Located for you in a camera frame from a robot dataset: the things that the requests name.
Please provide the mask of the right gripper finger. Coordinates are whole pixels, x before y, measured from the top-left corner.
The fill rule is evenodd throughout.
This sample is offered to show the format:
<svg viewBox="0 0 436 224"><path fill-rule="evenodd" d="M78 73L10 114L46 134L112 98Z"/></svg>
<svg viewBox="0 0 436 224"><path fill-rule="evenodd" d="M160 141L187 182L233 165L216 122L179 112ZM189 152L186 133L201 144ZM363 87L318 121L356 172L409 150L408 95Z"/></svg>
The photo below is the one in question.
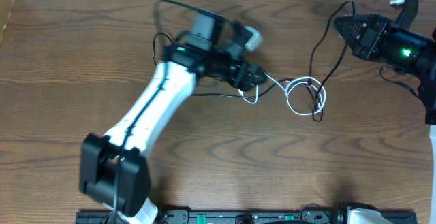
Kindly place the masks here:
<svg viewBox="0 0 436 224"><path fill-rule="evenodd" d="M341 35L364 35L368 30L377 32L374 23L374 14L359 14L336 18L334 27Z"/></svg>
<svg viewBox="0 0 436 224"><path fill-rule="evenodd" d="M338 30L338 33L345 40L346 44L352 49L353 52L359 51L361 30L350 32Z"/></svg>

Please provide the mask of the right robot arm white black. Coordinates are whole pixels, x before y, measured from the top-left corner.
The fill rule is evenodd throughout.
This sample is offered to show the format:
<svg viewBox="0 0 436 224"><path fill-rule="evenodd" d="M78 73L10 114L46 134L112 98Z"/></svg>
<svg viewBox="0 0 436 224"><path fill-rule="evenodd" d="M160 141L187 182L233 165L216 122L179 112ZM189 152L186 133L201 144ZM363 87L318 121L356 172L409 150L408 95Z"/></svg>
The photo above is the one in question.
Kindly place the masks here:
<svg viewBox="0 0 436 224"><path fill-rule="evenodd" d="M420 81L414 95L426 109L435 154L435 41L378 14L342 16L334 27L359 59L386 63Z"/></svg>

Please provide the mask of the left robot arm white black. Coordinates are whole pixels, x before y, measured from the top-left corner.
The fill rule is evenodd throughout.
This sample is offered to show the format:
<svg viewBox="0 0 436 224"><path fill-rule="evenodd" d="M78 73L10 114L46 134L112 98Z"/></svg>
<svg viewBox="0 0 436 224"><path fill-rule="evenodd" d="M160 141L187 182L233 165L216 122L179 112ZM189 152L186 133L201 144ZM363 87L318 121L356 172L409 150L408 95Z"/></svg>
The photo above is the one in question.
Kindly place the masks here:
<svg viewBox="0 0 436 224"><path fill-rule="evenodd" d="M261 44L260 32L233 21L232 37L219 46L226 23L220 15L199 10L192 28L163 47L151 81L127 114L103 136L90 133L84 139L79 189L110 209L100 223L155 221L159 211L149 199L147 159L200 78L215 78L243 92L266 81L264 70L243 56Z"/></svg>

